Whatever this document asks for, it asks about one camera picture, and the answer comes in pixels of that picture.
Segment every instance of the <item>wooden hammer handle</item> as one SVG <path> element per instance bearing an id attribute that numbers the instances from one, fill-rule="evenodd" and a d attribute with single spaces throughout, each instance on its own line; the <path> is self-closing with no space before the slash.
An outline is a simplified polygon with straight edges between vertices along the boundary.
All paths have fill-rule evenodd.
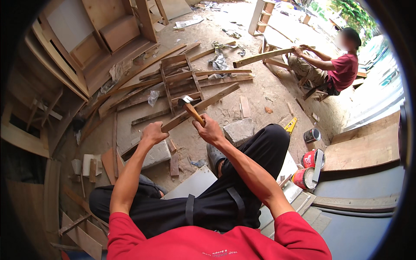
<path id="1" fill-rule="evenodd" d="M 198 121 L 202 127 L 205 127 L 205 122 L 202 119 L 202 117 L 199 116 L 198 112 L 195 110 L 195 108 L 190 103 L 185 103 L 183 108 L 188 111 L 190 115 L 192 115 L 196 121 Z"/>

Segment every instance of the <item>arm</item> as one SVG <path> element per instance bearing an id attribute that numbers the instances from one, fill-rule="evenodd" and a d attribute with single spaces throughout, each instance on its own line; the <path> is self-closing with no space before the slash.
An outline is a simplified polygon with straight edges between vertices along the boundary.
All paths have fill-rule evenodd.
<path id="1" fill-rule="evenodd" d="M 329 61 L 323 61 L 323 60 L 311 58 L 308 55 L 304 54 L 296 46 L 293 46 L 293 49 L 294 49 L 294 51 L 293 51 L 293 54 L 294 55 L 296 55 L 299 58 L 303 58 L 304 60 L 306 60 L 310 64 L 314 65 L 318 69 L 322 69 L 322 70 L 335 70 L 335 67 L 334 67 L 334 65 L 332 64 L 332 62 L 330 60 Z"/>
<path id="2" fill-rule="evenodd" d="M 144 158 L 149 150 L 166 139 L 169 134 L 162 133 L 162 122 L 151 123 L 143 130 L 142 139 L 114 185 L 110 200 L 110 215 L 114 212 L 129 214 L 131 204 L 139 186 L 139 178 Z"/>
<path id="3" fill-rule="evenodd" d="M 321 58 L 325 62 L 333 60 L 332 57 L 330 57 L 326 54 L 323 54 L 322 52 L 319 52 L 319 51 L 315 50 L 314 48 L 310 47 L 309 45 L 301 44 L 301 45 L 299 45 L 299 47 L 304 47 L 307 51 L 315 53 L 319 58 Z"/>
<path id="4" fill-rule="evenodd" d="M 192 121 L 199 135 L 230 160 L 247 187 L 270 209 L 273 218 L 294 211 L 276 180 L 263 167 L 232 146 L 215 120 L 207 114 L 202 114 L 201 117 L 206 122 L 205 127 L 195 120 Z"/>

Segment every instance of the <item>hammer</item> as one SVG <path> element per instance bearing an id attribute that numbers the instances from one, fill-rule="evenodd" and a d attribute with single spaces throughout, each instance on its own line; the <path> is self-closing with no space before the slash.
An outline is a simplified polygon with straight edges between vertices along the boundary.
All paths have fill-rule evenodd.
<path id="1" fill-rule="evenodd" d="M 193 108 L 191 102 L 194 101 L 190 96 L 181 96 L 178 99 L 178 107 L 183 107 L 188 113 L 193 116 L 201 125 L 205 127 L 204 120 L 199 116 L 198 112 Z"/>

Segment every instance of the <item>yellow level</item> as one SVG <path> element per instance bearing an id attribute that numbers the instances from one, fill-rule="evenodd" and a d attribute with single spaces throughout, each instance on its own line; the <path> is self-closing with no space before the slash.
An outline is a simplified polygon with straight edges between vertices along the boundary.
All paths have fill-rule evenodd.
<path id="1" fill-rule="evenodd" d="M 285 126 L 285 130 L 286 132 L 289 132 L 289 134 L 292 134 L 293 128 L 295 127 L 297 118 L 294 117 L 286 126 Z"/>

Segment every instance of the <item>paint can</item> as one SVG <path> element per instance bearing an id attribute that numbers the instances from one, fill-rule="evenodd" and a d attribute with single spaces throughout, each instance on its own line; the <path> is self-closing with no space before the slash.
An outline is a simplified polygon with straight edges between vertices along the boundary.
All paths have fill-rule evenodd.
<path id="1" fill-rule="evenodd" d="M 312 180 L 314 172 L 314 167 L 297 170 L 292 176 L 292 182 L 304 190 L 313 189 L 317 184 Z"/>
<path id="2" fill-rule="evenodd" d="M 313 143 L 320 139 L 321 139 L 321 132 L 319 132 L 318 128 L 315 128 L 315 126 L 311 130 L 308 130 L 303 133 L 303 140 L 307 144 Z"/>
<path id="3" fill-rule="evenodd" d="M 307 152 L 302 156 L 301 164 L 302 164 L 303 167 L 308 168 L 308 167 L 315 167 L 316 166 L 316 159 L 317 159 L 317 156 L 318 156 L 318 150 L 321 150 L 321 149 L 316 149 L 316 150 L 312 149 L 312 151 Z M 324 154 L 324 157 L 322 158 L 321 169 L 324 167 L 324 164 L 325 164 L 325 153 L 324 153 L 324 151 L 322 151 L 322 153 Z"/>

